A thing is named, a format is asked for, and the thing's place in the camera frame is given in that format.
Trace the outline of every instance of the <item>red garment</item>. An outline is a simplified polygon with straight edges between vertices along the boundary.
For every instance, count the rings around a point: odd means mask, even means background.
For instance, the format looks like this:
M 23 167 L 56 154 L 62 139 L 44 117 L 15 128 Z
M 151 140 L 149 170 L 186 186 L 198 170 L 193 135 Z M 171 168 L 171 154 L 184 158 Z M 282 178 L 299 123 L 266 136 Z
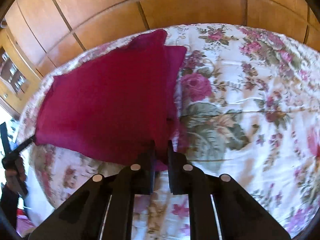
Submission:
M 140 35 L 55 76 L 39 111 L 36 144 L 131 165 L 154 141 L 157 158 L 166 163 L 177 122 L 174 87 L 186 53 L 164 46 L 166 36 L 164 30 Z

